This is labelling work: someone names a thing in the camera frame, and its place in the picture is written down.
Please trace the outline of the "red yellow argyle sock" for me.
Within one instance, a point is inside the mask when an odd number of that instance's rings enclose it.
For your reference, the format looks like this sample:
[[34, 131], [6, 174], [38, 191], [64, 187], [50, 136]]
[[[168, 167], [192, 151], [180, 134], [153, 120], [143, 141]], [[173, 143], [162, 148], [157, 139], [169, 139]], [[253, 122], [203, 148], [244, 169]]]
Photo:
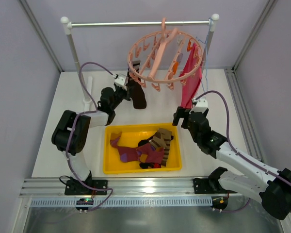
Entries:
[[161, 168], [161, 164], [158, 164], [158, 163], [140, 163], [139, 167], [141, 169], [157, 169], [157, 168]]

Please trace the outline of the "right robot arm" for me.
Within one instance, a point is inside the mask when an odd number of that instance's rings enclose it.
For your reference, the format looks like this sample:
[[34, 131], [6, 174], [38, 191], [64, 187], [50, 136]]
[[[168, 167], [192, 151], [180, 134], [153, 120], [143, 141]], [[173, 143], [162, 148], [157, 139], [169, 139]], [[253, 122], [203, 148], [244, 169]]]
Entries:
[[272, 217], [284, 220], [291, 213], [291, 170], [278, 170], [238, 151], [228, 138], [211, 129], [207, 113], [178, 107], [173, 125], [183, 119], [182, 128], [189, 130], [204, 154], [242, 173], [239, 176], [224, 167], [217, 168], [208, 177], [212, 189], [240, 193], [259, 202]]

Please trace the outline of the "pink round clip hanger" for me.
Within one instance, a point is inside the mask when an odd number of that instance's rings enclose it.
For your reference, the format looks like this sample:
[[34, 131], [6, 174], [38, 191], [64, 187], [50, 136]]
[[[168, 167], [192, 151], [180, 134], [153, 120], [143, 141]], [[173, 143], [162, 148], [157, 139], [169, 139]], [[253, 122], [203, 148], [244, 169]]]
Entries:
[[[127, 63], [130, 75], [141, 87], [145, 88], [147, 83], [151, 83], [154, 89], [160, 91], [161, 85], [165, 84], [172, 90], [175, 82], [182, 84], [181, 80], [188, 78], [201, 67], [204, 47], [193, 35], [179, 28], [185, 25], [184, 22], [173, 23], [163, 18], [158, 25], [159, 29], [142, 36], [132, 44]], [[180, 77], [193, 43], [199, 49], [199, 62], [190, 72]], [[183, 58], [174, 75], [172, 68], [180, 53], [183, 53]]]

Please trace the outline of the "purple yellow patterned sock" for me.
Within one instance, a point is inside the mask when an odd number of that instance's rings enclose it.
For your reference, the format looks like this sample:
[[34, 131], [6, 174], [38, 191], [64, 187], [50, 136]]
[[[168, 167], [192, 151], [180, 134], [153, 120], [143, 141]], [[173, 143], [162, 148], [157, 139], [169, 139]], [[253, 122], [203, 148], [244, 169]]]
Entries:
[[164, 156], [164, 148], [155, 148], [150, 143], [144, 144], [136, 149], [140, 154], [140, 162], [142, 163], [157, 163], [162, 162]]

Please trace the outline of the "beige brown striped sock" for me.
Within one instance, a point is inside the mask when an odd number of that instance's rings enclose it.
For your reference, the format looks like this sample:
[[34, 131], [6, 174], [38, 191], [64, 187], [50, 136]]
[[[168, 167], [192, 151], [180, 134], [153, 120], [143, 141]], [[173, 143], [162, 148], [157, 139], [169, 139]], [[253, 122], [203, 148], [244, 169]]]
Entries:
[[163, 148], [164, 154], [163, 159], [161, 162], [162, 166], [166, 166], [167, 160], [169, 157], [170, 152], [170, 143], [173, 140], [172, 132], [164, 129], [164, 128], [158, 128], [158, 130], [155, 132], [155, 134], [150, 139], [150, 144], [155, 148]]

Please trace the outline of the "dark brown sock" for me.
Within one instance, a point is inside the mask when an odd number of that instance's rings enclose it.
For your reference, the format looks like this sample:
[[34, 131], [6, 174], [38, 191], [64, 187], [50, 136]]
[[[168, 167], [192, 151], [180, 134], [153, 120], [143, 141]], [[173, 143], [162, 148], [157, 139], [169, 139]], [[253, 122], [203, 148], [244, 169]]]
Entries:
[[128, 67], [127, 76], [129, 78], [128, 83], [129, 84], [135, 84], [135, 90], [134, 90], [134, 101], [133, 101], [133, 107], [134, 109], [142, 110], [147, 107], [147, 102], [145, 98], [145, 93], [142, 89], [142, 87], [139, 85], [138, 82], [136, 82], [133, 77], [130, 75], [130, 68]]

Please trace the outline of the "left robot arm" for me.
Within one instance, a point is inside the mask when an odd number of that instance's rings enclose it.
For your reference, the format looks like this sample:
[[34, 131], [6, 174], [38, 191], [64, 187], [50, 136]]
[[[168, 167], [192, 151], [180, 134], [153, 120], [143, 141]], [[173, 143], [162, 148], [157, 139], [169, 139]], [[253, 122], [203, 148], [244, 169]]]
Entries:
[[65, 110], [53, 132], [51, 142], [61, 151], [68, 163], [71, 175], [65, 185], [65, 195], [106, 195], [111, 189], [108, 183], [97, 182], [88, 168], [83, 149], [88, 131], [96, 126], [108, 126], [115, 118], [115, 109], [123, 100], [133, 99], [135, 86], [105, 87], [101, 91], [97, 109], [76, 113]]

